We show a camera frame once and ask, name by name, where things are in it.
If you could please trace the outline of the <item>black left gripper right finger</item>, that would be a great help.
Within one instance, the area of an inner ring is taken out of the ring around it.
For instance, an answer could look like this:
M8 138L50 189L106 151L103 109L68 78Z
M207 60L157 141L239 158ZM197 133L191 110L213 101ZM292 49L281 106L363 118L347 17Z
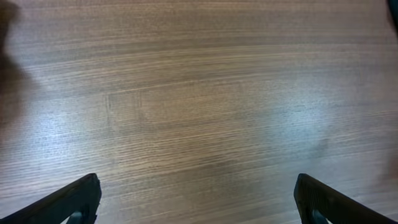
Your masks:
M302 224L397 224L308 174L299 174L294 199Z

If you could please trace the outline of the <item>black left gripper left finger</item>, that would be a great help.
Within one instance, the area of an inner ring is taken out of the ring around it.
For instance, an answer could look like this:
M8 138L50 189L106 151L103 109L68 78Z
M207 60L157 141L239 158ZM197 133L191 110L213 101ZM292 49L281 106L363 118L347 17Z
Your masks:
M1 219L2 224L94 224L101 200L100 180L87 174Z

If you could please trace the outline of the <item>black t-shirt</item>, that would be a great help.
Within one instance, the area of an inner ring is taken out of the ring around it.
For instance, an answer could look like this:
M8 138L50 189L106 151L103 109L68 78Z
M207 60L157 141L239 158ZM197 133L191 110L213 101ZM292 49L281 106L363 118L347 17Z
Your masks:
M394 25L394 29L397 32L398 30L398 0L387 0L387 6L389 9L389 14L391 17L391 21Z

